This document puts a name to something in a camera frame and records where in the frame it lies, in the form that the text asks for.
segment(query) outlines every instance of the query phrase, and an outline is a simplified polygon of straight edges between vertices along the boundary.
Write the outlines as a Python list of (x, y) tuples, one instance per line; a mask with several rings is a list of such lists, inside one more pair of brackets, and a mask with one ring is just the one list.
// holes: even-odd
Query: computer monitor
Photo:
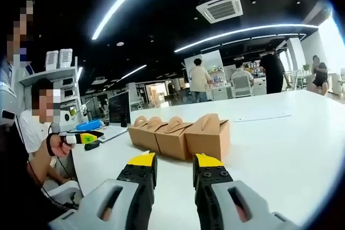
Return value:
[(122, 127), (131, 124), (129, 91), (116, 94), (108, 99), (110, 123), (120, 123)]

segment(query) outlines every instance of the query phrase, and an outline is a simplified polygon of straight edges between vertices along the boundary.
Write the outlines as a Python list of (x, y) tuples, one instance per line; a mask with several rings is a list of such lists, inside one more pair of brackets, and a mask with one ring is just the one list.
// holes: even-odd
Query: box handle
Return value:
[(203, 124), (201, 131), (207, 131), (212, 134), (218, 134), (220, 131), (220, 120), (218, 114), (211, 113), (203, 116)]
[(135, 127), (138, 127), (139, 124), (142, 124), (142, 123), (146, 123), (147, 122), (147, 119), (145, 116), (139, 116), (138, 118), (136, 118), (135, 122), (134, 122), (134, 126)]
[(159, 123), (162, 123), (161, 118), (159, 118), (159, 117), (152, 117), (152, 118), (148, 121), (148, 123), (147, 123), (147, 128), (148, 128), (148, 129), (149, 129), (149, 128), (152, 128), (154, 125), (157, 125), (157, 124), (159, 124)]
[(178, 116), (172, 117), (168, 123), (167, 131), (171, 131), (174, 127), (182, 124), (182, 119)]

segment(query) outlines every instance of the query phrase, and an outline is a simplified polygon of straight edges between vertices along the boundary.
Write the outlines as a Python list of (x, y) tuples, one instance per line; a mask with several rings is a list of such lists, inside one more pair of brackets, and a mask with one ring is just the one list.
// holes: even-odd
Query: gray gripper housing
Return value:
[[(224, 230), (295, 230), (297, 225), (281, 214), (270, 213), (268, 204), (259, 194), (241, 181), (211, 185), (222, 215)], [(243, 206), (249, 220), (242, 222), (235, 203), (230, 196), (234, 193)]]
[[(124, 230), (130, 205), (138, 188), (138, 183), (109, 179), (85, 196), (78, 211), (69, 210), (49, 223), (53, 230)], [(108, 221), (101, 220), (111, 195), (121, 190), (112, 208)]]

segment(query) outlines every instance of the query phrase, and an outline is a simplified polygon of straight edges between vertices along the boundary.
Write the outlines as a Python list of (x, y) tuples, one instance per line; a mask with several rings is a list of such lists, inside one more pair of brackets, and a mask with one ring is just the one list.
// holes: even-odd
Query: black shorts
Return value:
[(327, 83), (327, 79), (315, 78), (315, 80), (313, 81), (313, 84), (316, 85), (317, 87), (321, 87), (323, 83)]

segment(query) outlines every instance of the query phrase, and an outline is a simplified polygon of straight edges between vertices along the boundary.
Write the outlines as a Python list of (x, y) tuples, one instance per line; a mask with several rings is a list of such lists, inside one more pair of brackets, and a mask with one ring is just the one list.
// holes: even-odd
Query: woman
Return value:
[(324, 62), (320, 63), (320, 58), (315, 55), (313, 57), (312, 73), (316, 74), (316, 78), (312, 83), (312, 92), (318, 93), (318, 87), (322, 87), (321, 94), (325, 95), (328, 91), (328, 71)]

